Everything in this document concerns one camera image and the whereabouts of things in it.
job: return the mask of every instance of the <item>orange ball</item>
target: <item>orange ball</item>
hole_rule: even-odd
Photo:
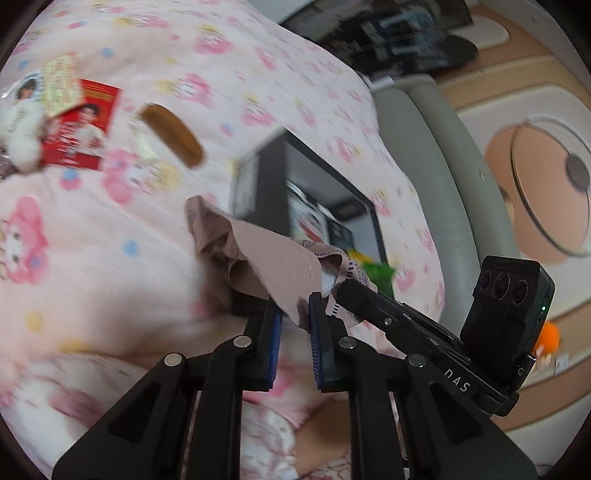
[[[560,331],[558,327],[552,322],[545,322],[535,343],[534,353],[538,352],[540,347],[543,348],[542,355],[554,353],[560,346]]]

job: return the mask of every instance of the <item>red card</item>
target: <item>red card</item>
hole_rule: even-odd
[[[111,112],[120,90],[82,80],[86,103],[53,119],[42,165],[98,170],[108,142]]]

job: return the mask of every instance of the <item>metal bolt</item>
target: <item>metal bolt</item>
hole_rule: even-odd
[[[234,339],[234,346],[238,348],[246,348],[252,343],[252,339],[246,335],[240,335]]]
[[[167,367],[176,367],[183,361],[183,357],[179,353],[169,353],[164,357],[164,365]]]
[[[357,340],[355,340],[353,337],[341,337],[339,340],[339,345],[342,348],[355,348],[357,345]]]
[[[415,353],[408,357],[408,363],[413,367],[421,368],[427,365],[427,359],[420,353]]]

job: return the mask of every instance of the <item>black box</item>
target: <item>black box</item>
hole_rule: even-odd
[[[375,263],[387,262],[374,204],[284,128],[239,161],[233,182],[232,214],[291,236],[288,182],[304,192],[309,202],[330,212],[334,217],[327,220],[330,232],[340,236],[350,232],[357,251]]]

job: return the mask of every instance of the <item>white plush toy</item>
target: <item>white plush toy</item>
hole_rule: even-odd
[[[41,160],[45,111],[40,102],[24,98],[0,113],[0,146],[21,173],[34,171]]]

